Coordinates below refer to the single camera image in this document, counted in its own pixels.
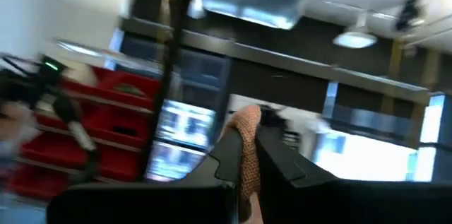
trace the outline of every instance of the red plastic crate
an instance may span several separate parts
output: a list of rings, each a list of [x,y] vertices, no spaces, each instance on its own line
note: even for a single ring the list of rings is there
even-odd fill
[[[86,117],[89,117],[96,109],[93,103],[87,101],[79,101],[78,106],[79,115],[81,116],[82,120]],[[50,117],[45,114],[36,114],[36,121],[38,124],[44,126],[49,126],[55,129],[68,130],[67,124],[61,121],[60,118]]]
[[[138,154],[97,145],[101,153],[100,175],[121,181],[133,181],[138,174]],[[86,162],[84,150],[70,136],[44,132],[22,146],[24,158],[73,169],[81,169]]]
[[[69,185],[69,176],[63,172],[21,165],[9,182],[9,188],[21,196],[49,201]]]
[[[142,149],[148,138],[148,115],[120,107],[98,107],[83,121],[91,136]]]
[[[92,68],[94,74],[97,76],[97,85],[95,87],[65,80],[62,82],[63,88],[76,93],[99,97],[134,107],[143,107],[149,110],[153,109],[153,98],[154,94],[158,91],[159,81],[121,71],[110,71],[98,67]],[[120,83],[134,86],[139,89],[144,96],[137,96],[114,90],[115,86]]]

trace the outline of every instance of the green light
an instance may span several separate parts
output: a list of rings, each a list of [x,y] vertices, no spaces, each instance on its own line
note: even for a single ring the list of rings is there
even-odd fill
[[[54,70],[58,70],[58,68],[55,65],[53,65],[53,64],[51,64],[49,62],[45,62],[45,64],[48,65],[49,67],[51,67]]]

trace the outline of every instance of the person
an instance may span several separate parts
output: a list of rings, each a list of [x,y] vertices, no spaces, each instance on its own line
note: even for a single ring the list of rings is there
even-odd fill
[[[0,118],[0,172],[5,172],[20,145],[32,138],[36,129],[31,125],[31,111],[18,102],[6,102]]]

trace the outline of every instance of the white wall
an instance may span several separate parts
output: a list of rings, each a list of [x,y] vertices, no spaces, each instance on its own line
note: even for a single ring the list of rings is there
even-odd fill
[[[0,0],[0,52],[35,58],[53,37],[108,48],[130,0]]]

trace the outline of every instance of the ceiling light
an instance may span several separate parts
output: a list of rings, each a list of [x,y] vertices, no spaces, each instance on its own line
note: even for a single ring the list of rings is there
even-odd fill
[[[365,28],[349,28],[334,39],[334,44],[347,48],[365,48],[375,44],[377,38],[367,33]]]

